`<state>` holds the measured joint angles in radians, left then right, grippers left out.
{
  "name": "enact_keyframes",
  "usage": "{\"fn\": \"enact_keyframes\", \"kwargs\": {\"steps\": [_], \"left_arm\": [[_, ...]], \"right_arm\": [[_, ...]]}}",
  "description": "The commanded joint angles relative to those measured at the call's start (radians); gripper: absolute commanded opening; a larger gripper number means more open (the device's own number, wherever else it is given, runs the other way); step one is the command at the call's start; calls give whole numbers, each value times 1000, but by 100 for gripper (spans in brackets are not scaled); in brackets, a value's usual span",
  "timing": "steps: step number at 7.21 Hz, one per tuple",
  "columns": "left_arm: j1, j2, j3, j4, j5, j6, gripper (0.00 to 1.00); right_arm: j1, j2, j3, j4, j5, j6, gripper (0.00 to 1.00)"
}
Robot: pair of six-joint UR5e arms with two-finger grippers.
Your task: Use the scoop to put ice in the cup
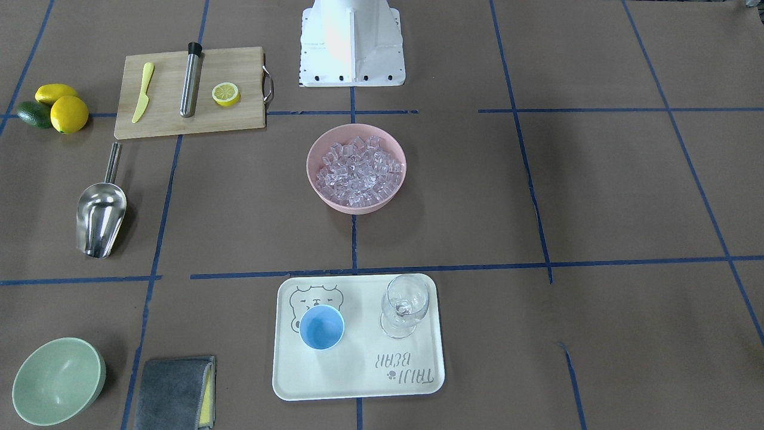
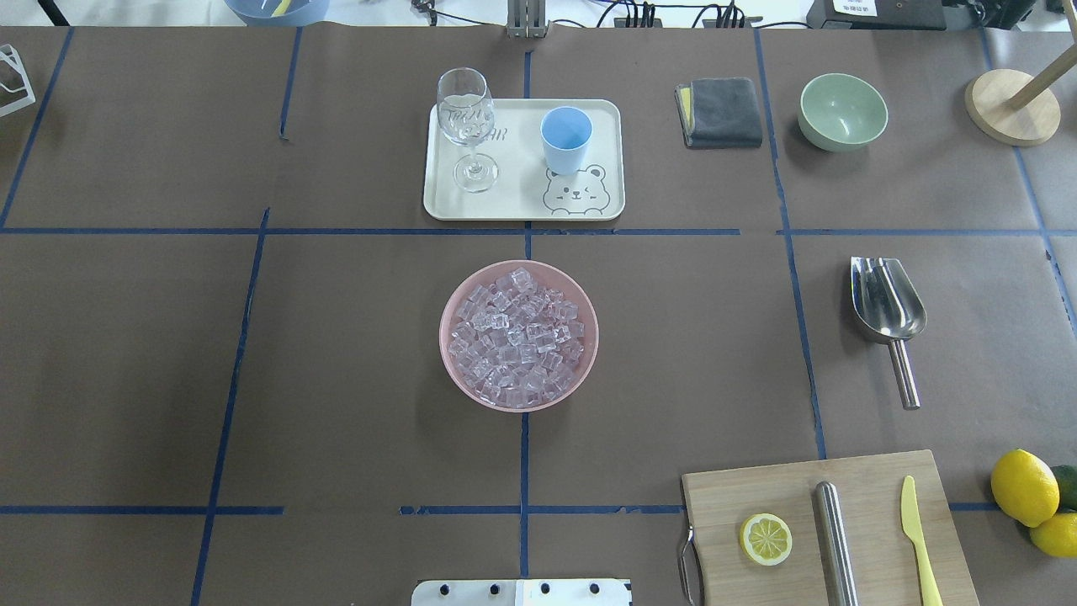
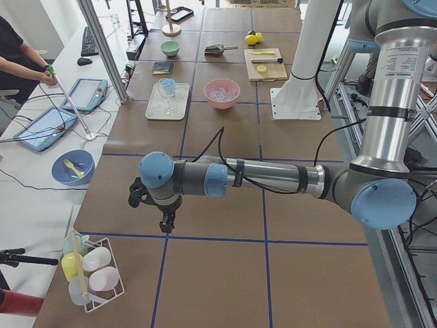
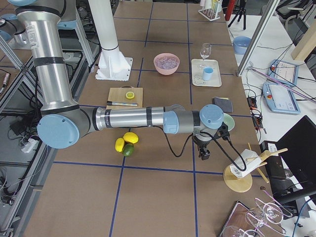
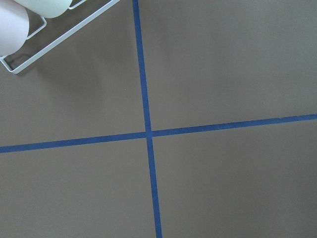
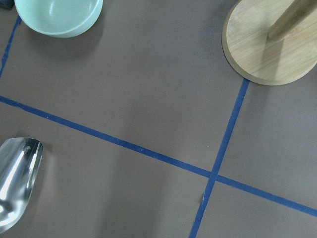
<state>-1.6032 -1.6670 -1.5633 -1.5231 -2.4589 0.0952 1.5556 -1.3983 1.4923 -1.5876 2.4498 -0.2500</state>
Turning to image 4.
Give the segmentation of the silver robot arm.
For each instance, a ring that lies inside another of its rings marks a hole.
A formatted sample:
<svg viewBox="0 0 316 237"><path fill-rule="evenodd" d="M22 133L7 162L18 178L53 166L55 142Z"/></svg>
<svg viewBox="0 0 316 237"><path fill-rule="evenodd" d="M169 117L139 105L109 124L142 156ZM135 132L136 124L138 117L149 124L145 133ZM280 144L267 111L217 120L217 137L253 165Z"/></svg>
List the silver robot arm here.
<svg viewBox="0 0 316 237"><path fill-rule="evenodd" d="M223 111L212 104L200 111L186 111L179 105L121 110L81 108L72 97L57 28L63 17L75 13L76 3L70 0L14 0L12 4L31 45L44 99L37 132L48 146L67 148L79 138L105 128L157 126L165 134L187 133L205 160L210 155L207 149L210 141L229 140Z"/></svg>

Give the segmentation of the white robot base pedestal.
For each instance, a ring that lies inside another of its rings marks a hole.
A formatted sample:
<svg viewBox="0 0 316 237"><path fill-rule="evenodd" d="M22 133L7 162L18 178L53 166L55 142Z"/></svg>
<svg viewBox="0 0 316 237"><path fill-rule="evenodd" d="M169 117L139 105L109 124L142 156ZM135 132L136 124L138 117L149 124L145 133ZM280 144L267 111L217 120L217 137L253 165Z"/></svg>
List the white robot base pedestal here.
<svg viewBox="0 0 316 237"><path fill-rule="evenodd" d="M128 81L133 59L119 49L110 1L90 0L89 6L101 46L96 79Z"/></svg>

